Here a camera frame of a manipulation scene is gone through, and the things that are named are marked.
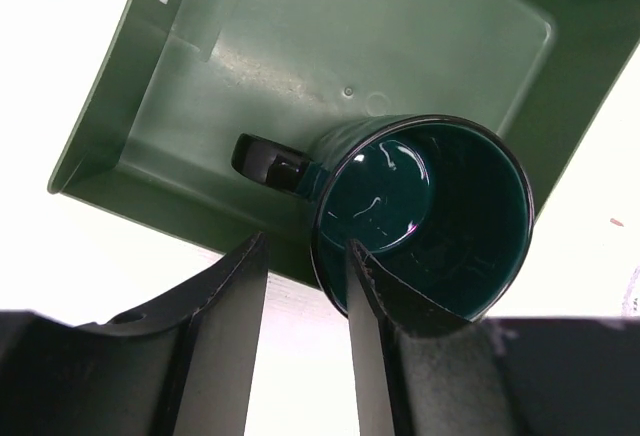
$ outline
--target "white surface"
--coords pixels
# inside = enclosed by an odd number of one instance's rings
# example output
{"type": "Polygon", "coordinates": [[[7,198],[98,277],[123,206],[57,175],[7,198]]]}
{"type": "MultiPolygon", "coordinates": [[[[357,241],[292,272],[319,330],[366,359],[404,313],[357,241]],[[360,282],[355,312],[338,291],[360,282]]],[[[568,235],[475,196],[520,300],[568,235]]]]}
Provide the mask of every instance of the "white surface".
{"type": "MultiPolygon", "coordinates": [[[[45,191],[126,0],[0,1],[0,308],[102,322],[216,260],[45,191]]],[[[640,55],[554,191],[521,275],[492,314],[620,314],[640,265],[639,81],[640,55]]],[[[346,321],[321,293],[273,278],[247,434],[357,433],[346,321]]]]}

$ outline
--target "dark green mug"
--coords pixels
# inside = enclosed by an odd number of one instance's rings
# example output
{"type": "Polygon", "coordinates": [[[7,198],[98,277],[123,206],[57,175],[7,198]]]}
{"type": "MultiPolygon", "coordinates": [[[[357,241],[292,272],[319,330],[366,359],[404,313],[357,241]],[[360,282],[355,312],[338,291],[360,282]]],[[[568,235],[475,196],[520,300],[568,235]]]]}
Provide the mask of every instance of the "dark green mug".
{"type": "Polygon", "coordinates": [[[345,315],[350,239],[471,321],[513,282],[529,248],[534,209],[522,167],[498,136],[462,118],[368,118],[330,131],[308,154],[243,134],[232,166],[308,201],[313,269],[345,315]]]}

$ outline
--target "black plastic part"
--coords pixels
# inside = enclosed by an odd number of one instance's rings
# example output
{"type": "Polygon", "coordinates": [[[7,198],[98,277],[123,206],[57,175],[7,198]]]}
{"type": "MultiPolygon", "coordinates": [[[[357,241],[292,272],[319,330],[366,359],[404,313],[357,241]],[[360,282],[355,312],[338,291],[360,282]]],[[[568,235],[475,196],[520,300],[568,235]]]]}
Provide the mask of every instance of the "black plastic part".
{"type": "Polygon", "coordinates": [[[357,243],[348,277],[361,436],[640,434],[640,323],[441,318],[433,332],[433,303],[357,243]]]}
{"type": "Polygon", "coordinates": [[[240,135],[231,157],[231,166],[244,177],[296,196],[310,163],[301,151],[250,134],[240,135]]]}
{"type": "Polygon", "coordinates": [[[242,436],[267,259],[255,235],[105,325],[0,313],[0,435],[242,436]]]}

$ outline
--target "tray bottom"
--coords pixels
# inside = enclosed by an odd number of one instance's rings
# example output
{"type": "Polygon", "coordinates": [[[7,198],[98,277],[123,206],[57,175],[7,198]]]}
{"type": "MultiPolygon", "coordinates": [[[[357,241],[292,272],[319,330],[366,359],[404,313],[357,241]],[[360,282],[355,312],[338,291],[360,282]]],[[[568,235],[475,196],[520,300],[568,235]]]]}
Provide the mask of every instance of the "tray bottom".
{"type": "Polygon", "coordinates": [[[292,199],[231,168],[240,133],[304,150],[349,119],[427,113],[503,133],[550,35],[520,0],[183,0],[120,164],[299,242],[292,199]]]}

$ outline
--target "mug rim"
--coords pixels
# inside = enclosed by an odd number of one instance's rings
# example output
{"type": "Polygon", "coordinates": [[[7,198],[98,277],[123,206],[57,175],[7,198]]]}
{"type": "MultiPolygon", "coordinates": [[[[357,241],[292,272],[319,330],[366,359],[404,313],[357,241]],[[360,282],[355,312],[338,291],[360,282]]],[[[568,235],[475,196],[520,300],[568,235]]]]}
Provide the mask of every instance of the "mug rim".
{"type": "Polygon", "coordinates": [[[337,301],[336,295],[331,288],[331,283],[329,276],[326,274],[323,266],[320,264],[321,258],[318,254],[319,247],[319,219],[322,214],[325,204],[327,202],[327,196],[333,184],[336,182],[344,168],[347,166],[349,161],[355,157],[357,153],[362,151],[366,146],[374,143],[376,140],[381,139],[385,136],[388,136],[397,131],[401,131],[403,129],[410,128],[412,126],[429,124],[429,123],[444,123],[450,124],[453,126],[462,126],[467,129],[474,131],[475,133],[485,137],[489,140],[494,146],[497,147],[498,150],[502,152],[502,154],[506,157],[508,162],[511,164],[511,167],[515,171],[518,179],[520,181],[520,185],[522,187],[524,193],[524,202],[526,206],[526,233],[523,238],[523,248],[520,254],[519,260],[513,266],[512,274],[509,275],[506,284],[502,286],[499,292],[491,299],[491,302],[486,305],[485,308],[482,308],[475,315],[473,315],[470,320],[476,321],[482,316],[498,301],[504,293],[509,289],[509,287],[513,284],[516,279],[516,276],[520,272],[522,265],[527,257],[529,252],[529,248],[531,246],[531,237],[533,234],[533,226],[535,219],[535,211],[534,211],[534,202],[533,202],[533,191],[531,188],[531,184],[529,183],[529,178],[527,177],[522,164],[515,155],[511,152],[511,150],[506,146],[504,141],[495,134],[493,131],[488,128],[470,121],[465,118],[461,118],[459,116],[450,116],[445,114],[427,114],[427,115],[419,115],[419,116],[410,116],[406,119],[401,119],[399,121],[392,121],[391,123],[379,128],[377,131],[373,132],[369,136],[361,139],[356,145],[354,145],[346,155],[344,155],[338,164],[333,168],[329,177],[327,178],[322,191],[320,192],[318,201],[319,204],[316,207],[315,213],[313,215],[313,224],[311,226],[311,244],[309,245],[309,252],[311,256],[311,265],[313,266],[313,272],[316,277],[316,281],[320,286],[322,292],[327,296],[331,304],[338,310],[340,314],[348,318],[348,311],[343,308],[337,301]]]}

